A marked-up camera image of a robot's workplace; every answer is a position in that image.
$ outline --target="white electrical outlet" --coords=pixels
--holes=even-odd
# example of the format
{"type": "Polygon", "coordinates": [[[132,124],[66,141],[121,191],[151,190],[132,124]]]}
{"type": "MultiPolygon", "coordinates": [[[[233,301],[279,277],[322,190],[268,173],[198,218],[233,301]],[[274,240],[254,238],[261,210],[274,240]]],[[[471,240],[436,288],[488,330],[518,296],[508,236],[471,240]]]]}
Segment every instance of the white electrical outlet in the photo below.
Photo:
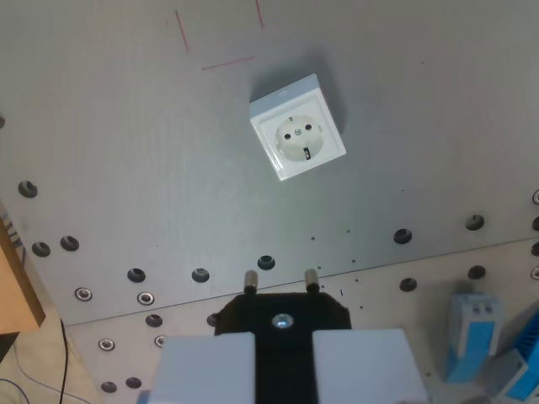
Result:
{"type": "Polygon", "coordinates": [[[346,154],[316,74],[253,101],[249,113],[281,181],[346,154]]]}

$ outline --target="cable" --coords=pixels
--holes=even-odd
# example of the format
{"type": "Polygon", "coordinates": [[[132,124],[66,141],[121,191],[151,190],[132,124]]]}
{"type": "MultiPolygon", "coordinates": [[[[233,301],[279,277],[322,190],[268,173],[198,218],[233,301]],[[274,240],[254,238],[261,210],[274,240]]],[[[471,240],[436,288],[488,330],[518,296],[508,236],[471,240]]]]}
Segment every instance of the cable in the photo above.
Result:
{"type": "Polygon", "coordinates": [[[64,322],[60,319],[61,326],[61,335],[64,338],[64,348],[66,349],[66,364],[64,366],[64,380],[61,383],[61,392],[60,392],[60,402],[62,404],[64,400],[64,390],[66,389],[66,379],[67,379],[67,366],[69,365],[69,349],[67,348],[67,337],[66,337],[66,328],[64,327],[64,322]]]}
{"type": "Polygon", "coordinates": [[[20,391],[20,394],[22,394],[24,396],[24,399],[26,400],[26,404],[30,404],[30,400],[28,399],[28,396],[26,396],[26,393],[24,392],[24,390],[21,389],[20,386],[17,383],[15,383],[15,382],[13,382],[11,380],[8,380],[8,379],[0,379],[0,381],[7,381],[8,383],[11,383],[15,387],[17,387],[19,389],[19,391],[20,391]]]}
{"type": "MultiPolygon", "coordinates": [[[[46,385],[45,383],[42,383],[39,380],[34,379],[32,376],[30,376],[29,374],[27,374],[24,371],[24,369],[21,367],[20,362],[19,362],[19,356],[17,355],[17,344],[16,343],[13,345],[13,352],[15,353],[15,363],[17,364],[17,367],[19,368],[20,373],[22,373],[24,377],[26,377],[27,379],[32,380],[35,384],[40,385],[41,387],[45,387],[46,389],[53,390],[56,393],[61,393],[61,391],[58,390],[57,388],[52,387],[51,385],[46,385]]],[[[74,396],[73,394],[69,394],[69,393],[64,392],[64,396],[75,398],[75,399],[77,399],[79,401],[82,401],[82,402],[84,402],[86,404],[92,404],[90,401],[86,401],[81,397],[74,396]]]]}

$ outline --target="mounting hole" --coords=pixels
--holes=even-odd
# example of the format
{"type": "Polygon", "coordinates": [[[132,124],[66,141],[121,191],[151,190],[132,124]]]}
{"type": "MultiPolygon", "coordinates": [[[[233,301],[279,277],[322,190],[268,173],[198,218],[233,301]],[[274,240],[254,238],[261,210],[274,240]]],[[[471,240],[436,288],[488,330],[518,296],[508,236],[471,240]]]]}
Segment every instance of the mounting hole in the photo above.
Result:
{"type": "Polygon", "coordinates": [[[131,282],[139,284],[144,279],[146,279],[146,274],[144,274],[144,271],[142,269],[133,268],[127,271],[127,278],[129,278],[131,282]]]}
{"type": "Polygon", "coordinates": [[[159,348],[162,348],[163,345],[165,344],[165,336],[164,336],[164,335],[159,335],[158,337],[155,337],[155,339],[153,340],[153,342],[154,342],[159,348]]]}
{"type": "Polygon", "coordinates": [[[136,377],[130,377],[125,381],[125,385],[131,389],[138,389],[142,385],[142,382],[136,377]]]}
{"type": "Polygon", "coordinates": [[[150,327],[160,327],[163,324],[163,319],[158,314],[151,314],[146,317],[146,324],[150,327]]]}
{"type": "Polygon", "coordinates": [[[78,288],[75,290],[75,297],[80,301],[88,301],[92,299],[92,292],[88,288],[78,288]]]}
{"type": "Polygon", "coordinates": [[[208,318],[205,319],[205,322],[208,323],[208,326],[215,327],[217,325],[217,314],[210,314],[208,318]]]}
{"type": "Polygon", "coordinates": [[[105,381],[101,383],[101,390],[105,393],[114,393],[118,390],[118,387],[112,381],[105,381]]]}
{"type": "Polygon", "coordinates": [[[411,292],[415,288],[418,287],[418,283],[414,278],[406,278],[401,280],[401,284],[399,285],[400,290],[403,292],[411,292]]]}
{"type": "Polygon", "coordinates": [[[60,240],[60,245],[64,250],[77,251],[79,244],[78,240],[73,236],[64,236],[60,240]]]}
{"type": "Polygon", "coordinates": [[[204,282],[207,282],[210,278],[210,273],[203,268],[197,268],[193,271],[191,277],[195,282],[203,284],[204,282]]]}
{"type": "Polygon", "coordinates": [[[485,224],[485,219],[481,215],[473,215],[466,220],[465,226],[470,231],[479,230],[485,224]]]}
{"type": "Polygon", "coordinates": [[[487,274],[487,270],[485,267],[482,267],[481,265],[475,265],[471,267],[468,270],[468,278],[469,279],[481,279],[484,278],[484,276],[487,274]]]}
{"type": "Polygon", "coordinates": [[[138,294],[136,299],[141,305],[144,305],[144,306],[149,306],[153,304],[153,301],[154,301],[153,295],[150,292],[141,292],[138,294]]]}
{"type": "Polygon", "coordinates": [[[103,338],[98,342],[99,348],[104,351],[112,351],[115,348],[115,342],[112,339],[103,338]]]}
{"type": "Polygon", "coordinates": [[[412,232],[408,229],[400,229],[395,231],[393,241],[397,244],[406,244],[412,240],[412,232]]]}
{"type": "Polygon", "coordinates": [[[275,260],[270,255],[263,255],[259,258],[258,262],[259,268],[264,271],[269,271],[275,266],[275,260]]]}
{"type": "Polygon", "coordinates": [[[38,257],[48,257],[51,255],[51,248],[44,242],[32,244],[32,252],[38,257]]]}
{"type": "Polygon", "coordinates": [[[25,198],[35,198],[37,196],[37,187],[30,181],[21,181],[19,183],[19,193],[25,198]]]}

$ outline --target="white plastic block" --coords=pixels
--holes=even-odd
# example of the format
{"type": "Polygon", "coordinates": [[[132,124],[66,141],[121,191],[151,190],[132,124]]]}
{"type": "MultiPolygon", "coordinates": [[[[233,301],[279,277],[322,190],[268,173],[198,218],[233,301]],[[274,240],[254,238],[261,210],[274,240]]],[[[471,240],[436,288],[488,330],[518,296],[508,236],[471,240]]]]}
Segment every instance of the white plastic block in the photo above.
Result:
{"type": "Polygon", "coordinates": [[[249,113],[281,181],[346,154],[316,74],[253,101],[249,113]]]}
{"type": "Polygon", "coordinates": [[[254,335],[167,338],[149,404],[254,404],[254,335]]]}
{"type": "Polygon", "coordinates": [[[403,330],[312,334],[320,404],[427,404],[403,330]]]}

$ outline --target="small hole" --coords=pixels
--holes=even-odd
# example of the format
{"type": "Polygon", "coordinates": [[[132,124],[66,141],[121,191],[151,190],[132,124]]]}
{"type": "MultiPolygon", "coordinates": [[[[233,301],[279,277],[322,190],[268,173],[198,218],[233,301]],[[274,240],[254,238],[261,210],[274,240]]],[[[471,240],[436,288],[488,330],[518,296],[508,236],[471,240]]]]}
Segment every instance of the small hole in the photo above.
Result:
{"type": "Polygon", "coordinates": [[[37,196],[37,187],[30,181],[21,181],[19,183],[19,193],[25,198],[35,198],[37,196]]]}
{"type": "Polygon", "coordinates": [[[264,271],[269,271],[275,266],[275,260],[270,255],[263,255],[258,262],[259,268],[264,271]]]}
{"type": "Polygon", "coordinates": [[[469,279],[481,279],[487,274],[485,267],[481,265],[475,265],[468,270],[469,279]]]}
{"type": "Polygon", "coordinates": [[[210,314],[206,319],[205,322],[208,323],[208,326],[215,327],[217,325],[217,314],[213,313],[210,314]]]}
{"type": "Polygon", "coordinates": [[[125,385],[127,385],[127,387],[130,387],[131,389],[138,389],[142,385],[142,382],[136,377],[130,377],[125,381],[125,385]]]}
{"type": "Polygon", "coordinates": [[[479,230],[485,224],[485,219],[481,215],[473,215],[465,222],[465,226],[470,231],[479,230]]]}
{"type": "Polygon", "coordinates": [[[393,241],[397,244],[406,244],[412,240],[412,232],[408,229],[400,229],[395,231],[393,241]]]}
{"type": "Polygon", "coordinates": [[[60,245],[64,250],[77,251],[79,244],[78,240],[72,236],[64,236],[60,240],[60,245]]]}
{"type": "Polygon", "coordinates": [[[114,393],[118,390],[118,387],[116,387],[112,381],[105,381],[104,383],[101,383],[101,390],[105,393],[114,393]]]}
{"type": "Polygon", "coordinates": [[[144,274],[144,271],[139,268],[133,268],[127,271],[127,278],[131,282],[135,282],[137,284],[141,283],[144,279],[146,279],[146,274],[144,274]]]}
{"type": "Polygon", "coordinates": [[[207,282],[207,280],[210,278],[210,273],[203,268],[198,268],[193,271],[191,277],[195,282],[203,284],[204,282],[207,282]]]}
{"type": "Polygon", "coordinates": [[[400,290],[403,292],[411,292],[418,287],[418,283],[414,278],[406,278],[401,281],[399,285],[400,290]]]}
{"type": "Polygon", "coordinates": [[[44,242],[35,242],[32,244],[32,251],[38,257],[48,257],[51,255],[51,248],[44,242]]]}
{"type": "Polygon", "coordinates": [[[163,319],[157,314],[151,314],[146,317],[146,324],[150,327],[160,327],[163,324],[163,319]]]}

